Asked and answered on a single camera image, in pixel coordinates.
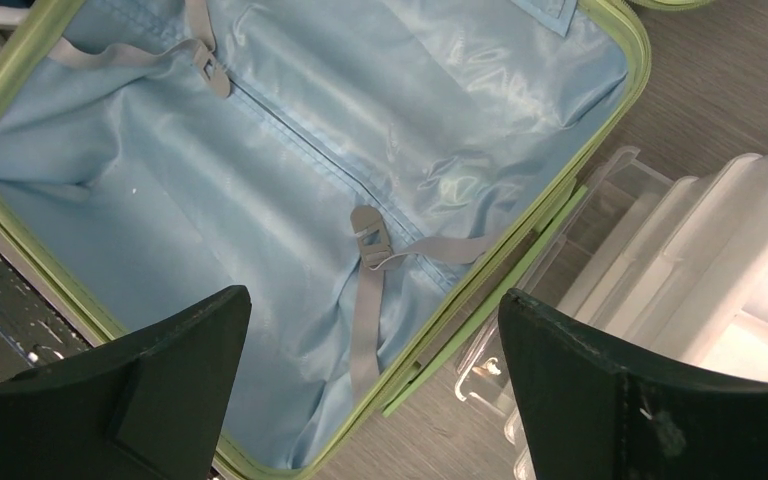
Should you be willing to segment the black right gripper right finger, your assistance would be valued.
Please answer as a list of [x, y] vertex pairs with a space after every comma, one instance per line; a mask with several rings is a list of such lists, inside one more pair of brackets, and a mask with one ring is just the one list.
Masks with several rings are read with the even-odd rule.
[[519, 291], [498, 326], [540, 479], [768, 479], [768, 383], [691, 366]]

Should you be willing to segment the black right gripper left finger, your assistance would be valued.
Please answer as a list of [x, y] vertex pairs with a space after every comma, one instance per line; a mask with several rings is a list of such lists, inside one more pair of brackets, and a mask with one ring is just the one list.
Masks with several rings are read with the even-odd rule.
[[243, 286], [0, 382], [0, 479], [205, 479], [251, 314]]

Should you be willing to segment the white plastic drawer organizer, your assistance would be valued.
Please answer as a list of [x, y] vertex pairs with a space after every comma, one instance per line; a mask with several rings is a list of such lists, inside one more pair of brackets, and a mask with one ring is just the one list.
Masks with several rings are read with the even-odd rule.
[[[511, 290], [656, 354], [768, 383], [768, 154], [673, 181], [636, 148], [618, 150], [550, 223]], [[498, 308], [467, 350], [455, 393], [502, 428], [502, 463], [485, 477], [540, 479]]]

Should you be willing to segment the green ribbed hard-shell suitcase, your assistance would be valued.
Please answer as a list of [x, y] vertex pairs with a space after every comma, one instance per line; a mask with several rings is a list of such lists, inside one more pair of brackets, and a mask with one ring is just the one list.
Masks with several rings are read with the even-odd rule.
[[636, 1], [38, 1], [0, 49], [0, 242], [106, 343], [232, 284], [215, 459], [307, 479], [430, 377], [583, 196]]

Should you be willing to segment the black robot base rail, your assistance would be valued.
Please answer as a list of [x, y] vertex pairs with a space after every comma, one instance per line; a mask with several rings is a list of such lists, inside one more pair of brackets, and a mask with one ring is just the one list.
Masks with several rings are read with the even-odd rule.
[[90, 345], [0, 254], [0, 381]]

